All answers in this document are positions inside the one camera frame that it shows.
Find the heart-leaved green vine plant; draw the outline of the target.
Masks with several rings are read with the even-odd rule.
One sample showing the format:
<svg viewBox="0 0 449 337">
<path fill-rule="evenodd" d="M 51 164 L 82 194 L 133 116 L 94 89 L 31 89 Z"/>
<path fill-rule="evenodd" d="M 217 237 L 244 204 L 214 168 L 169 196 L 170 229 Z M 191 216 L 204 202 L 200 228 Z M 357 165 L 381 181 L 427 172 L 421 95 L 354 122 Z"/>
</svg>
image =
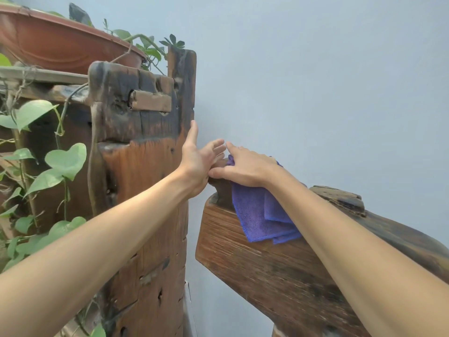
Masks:
<svg viewBox="0 0 449 337">
<path fill-rule="evenodd" d="M 85 128 L 64 103 L 0 95 L 0 274 L 88 221 Z M 105 336 L 85 327 L 94 297 L 55 337 Z"/>
</svg>

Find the small-leaved green potted plant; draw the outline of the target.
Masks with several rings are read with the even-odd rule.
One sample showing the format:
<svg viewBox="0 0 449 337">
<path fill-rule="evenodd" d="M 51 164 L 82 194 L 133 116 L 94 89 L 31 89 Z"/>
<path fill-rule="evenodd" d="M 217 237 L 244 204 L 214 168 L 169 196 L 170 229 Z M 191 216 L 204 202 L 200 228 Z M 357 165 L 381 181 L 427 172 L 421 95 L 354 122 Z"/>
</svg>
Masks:
<svg viewBox="0 0 449 337">
<path fill-rule="evenodd" d="M 94 27 L 88 13 L 74 3 L 69 3 L 69 19 L 89 27 Z M 167 61 L 168 49 L 171 47 L 185 48 L 185 42 L 177 40 L 173 34 L 170 34 L 169 38 L 165 37 L 164 40 L 157 42 L 154 36 L 146 36 L 142 33 L 132 35 L 123 29 L 110 29 L 108 21 L 105 18 L 103 19 L 103 31 L 137 47 L 144 54 L 141 68 L 146 71 L 151 71 L 154 67 L 162 75 L 165 75 L 165 73 L 162 72 L 158 65 L 162 60 Z"/>
</svg>

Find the rustic dark wooden plant stand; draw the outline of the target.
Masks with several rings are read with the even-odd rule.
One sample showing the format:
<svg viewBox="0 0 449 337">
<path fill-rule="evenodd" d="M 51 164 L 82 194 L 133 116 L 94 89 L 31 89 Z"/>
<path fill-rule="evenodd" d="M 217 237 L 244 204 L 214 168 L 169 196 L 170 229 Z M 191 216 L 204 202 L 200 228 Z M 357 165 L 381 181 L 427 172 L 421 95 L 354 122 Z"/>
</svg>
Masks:
<svg viewBox="0 0 449 337">
<path fill-rule="evenodd" d="M 93 215 L 174 171 L 194 118 L 197 54 L 172 46 L 168 76 L 116 63 L 88 70 Z M 188 202 L 98 292 L 106 337 L 183 337 Z"/>
</svg>

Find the weathered wooden shelf plank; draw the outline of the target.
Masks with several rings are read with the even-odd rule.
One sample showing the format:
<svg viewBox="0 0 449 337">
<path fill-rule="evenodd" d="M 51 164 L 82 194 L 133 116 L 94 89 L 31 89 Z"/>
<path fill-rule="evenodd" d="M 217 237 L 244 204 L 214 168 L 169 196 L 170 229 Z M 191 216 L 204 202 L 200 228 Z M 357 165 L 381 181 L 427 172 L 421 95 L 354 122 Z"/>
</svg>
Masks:
<svg viewBox="0 0 449 337">
<path fill-rule="evenodd" d="M 16 95 L 24 84 L 19 97 L 27 100 L 47 100 L 64 103 L 72 95 L 71 103 L 87 104 L 88 87 L 78 90 L 88 83 L 84 74 L 58 72 L 23 66 L 0 66 L 0 95 Z"/>
</svg>

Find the terracotta plastic plant pot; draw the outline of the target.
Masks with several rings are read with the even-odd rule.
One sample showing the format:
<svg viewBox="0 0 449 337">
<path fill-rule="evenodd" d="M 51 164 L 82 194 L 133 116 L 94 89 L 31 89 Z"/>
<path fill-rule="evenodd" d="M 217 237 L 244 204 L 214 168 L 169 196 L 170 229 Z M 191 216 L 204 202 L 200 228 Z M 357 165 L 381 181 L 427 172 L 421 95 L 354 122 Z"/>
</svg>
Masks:
<svg viewBox="0 0 449 337">
<path fill-rule="evenodd" d="M 146 59 L 137 47 L 104 31 L 8 3 L 0 3 L 0 45 L 24 64 L 79 74 L 87 74 L 95 61 L 140 68 Z"/>
</svg>

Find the person's left forearm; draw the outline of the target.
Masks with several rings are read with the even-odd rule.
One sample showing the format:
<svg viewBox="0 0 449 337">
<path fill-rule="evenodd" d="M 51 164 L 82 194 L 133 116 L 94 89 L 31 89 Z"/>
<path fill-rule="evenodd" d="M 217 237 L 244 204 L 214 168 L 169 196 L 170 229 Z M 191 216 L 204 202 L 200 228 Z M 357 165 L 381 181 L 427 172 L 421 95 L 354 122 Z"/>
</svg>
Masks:
<svg viewBox="0 0 449 337">
<path fill-rule="evenodd" d="M 0 337 L 54 337 L 193 188 L 178 168 L 0 274 Z"/>
</svg>

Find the person's left hand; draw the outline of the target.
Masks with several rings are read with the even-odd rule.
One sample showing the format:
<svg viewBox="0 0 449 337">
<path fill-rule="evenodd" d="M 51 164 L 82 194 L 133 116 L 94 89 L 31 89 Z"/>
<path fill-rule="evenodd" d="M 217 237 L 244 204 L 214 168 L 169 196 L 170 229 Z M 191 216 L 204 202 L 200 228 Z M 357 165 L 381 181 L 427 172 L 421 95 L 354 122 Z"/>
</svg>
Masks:
<svg viewBox="0 0 449 337">
<path fill-rule="evenodd" d="M 186 188 L 185 199 L 194 198 L 199 195 L 208 183 L 208 172 L 215 163 L 209 161 L 209 144 L 225 144 L 224 139 L 216 139 L 208 142 L 204 147 L 194 152 L 185 152 L 185 143 L 182 147 L 182 160 L 177 169 L 182 183 Z"/>
</svg>

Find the purple microfibre cloth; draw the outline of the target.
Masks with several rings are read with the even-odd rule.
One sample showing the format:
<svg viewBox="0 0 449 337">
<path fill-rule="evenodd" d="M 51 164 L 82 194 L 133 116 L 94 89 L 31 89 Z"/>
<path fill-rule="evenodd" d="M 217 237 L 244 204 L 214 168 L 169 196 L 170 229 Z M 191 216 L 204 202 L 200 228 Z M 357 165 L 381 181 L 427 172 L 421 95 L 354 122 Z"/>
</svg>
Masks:
<svg viewBox="0 0 449 337">
<path fill-rule="evenodd" d="M 232 203 L 247 240 L 285 243 L 302 237 L 277 199 L 265 188 L 246 187 L 235 182 Z"/>
</svg>

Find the person's right hand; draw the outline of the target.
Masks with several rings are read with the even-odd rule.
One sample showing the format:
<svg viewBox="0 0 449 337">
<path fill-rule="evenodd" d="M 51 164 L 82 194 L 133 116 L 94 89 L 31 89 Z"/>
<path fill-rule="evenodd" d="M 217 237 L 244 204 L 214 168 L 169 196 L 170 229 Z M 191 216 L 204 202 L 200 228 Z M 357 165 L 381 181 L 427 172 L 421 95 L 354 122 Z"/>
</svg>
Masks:
<svg viewBox="0 0 449 337">
<path fill-rule="evenodd" d="M 240 178 L 238 181 L 232 181 L 234 183 L 246 187 L 265 187 L 274 172 L 283 170 L 272 157 L 256 153 L 245 147 L 234 146 L 231 142 L 226 142 L 226 147 L 233 157 L 234 164 L 215 163 L 212 168 L 236 167 Z"/>
</svg>

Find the person's right forearm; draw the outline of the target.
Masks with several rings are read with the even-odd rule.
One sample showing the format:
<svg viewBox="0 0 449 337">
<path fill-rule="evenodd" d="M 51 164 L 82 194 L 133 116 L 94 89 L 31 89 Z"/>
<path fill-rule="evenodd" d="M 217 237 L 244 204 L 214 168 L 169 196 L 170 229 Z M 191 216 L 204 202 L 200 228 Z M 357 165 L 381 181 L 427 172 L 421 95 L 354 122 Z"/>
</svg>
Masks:
<svg viewBox="0 0 449 337">
<path fill-rule="evenodd" d="M 282 205 L 372 337 L 449 337 L 449 285 L 273 165 Z"/>
</svg>

